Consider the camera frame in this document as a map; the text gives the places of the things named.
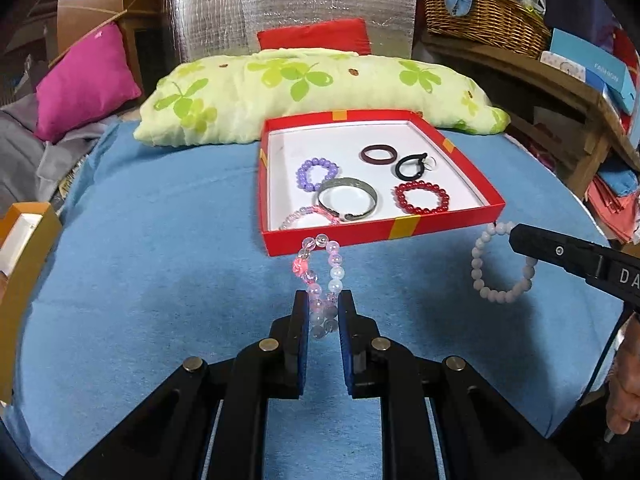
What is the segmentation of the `right hand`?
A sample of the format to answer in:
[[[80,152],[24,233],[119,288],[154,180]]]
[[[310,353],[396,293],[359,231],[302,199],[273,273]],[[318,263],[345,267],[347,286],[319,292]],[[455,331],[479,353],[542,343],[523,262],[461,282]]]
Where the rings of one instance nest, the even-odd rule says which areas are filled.
[[[608,381],[610,396],[606,404],[606,423],[613,434],[626,434],[630,426],[639,420],[639,338],[639,319],[633,316],[626,326],[625,338]]]

